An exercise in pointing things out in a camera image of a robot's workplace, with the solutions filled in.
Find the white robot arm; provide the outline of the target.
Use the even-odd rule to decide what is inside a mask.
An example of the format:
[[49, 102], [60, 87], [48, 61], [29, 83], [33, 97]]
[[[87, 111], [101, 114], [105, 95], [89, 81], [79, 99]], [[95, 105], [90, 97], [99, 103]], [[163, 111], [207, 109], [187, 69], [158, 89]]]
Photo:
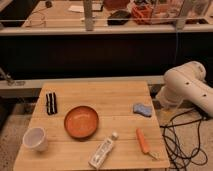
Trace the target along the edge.
[[198, 61], [190, 61], [165, 72], [164, 86], [156, 99], [165, 109], [188, 100], [213, 118], [213, 88], [205, 83], [206, 69]]

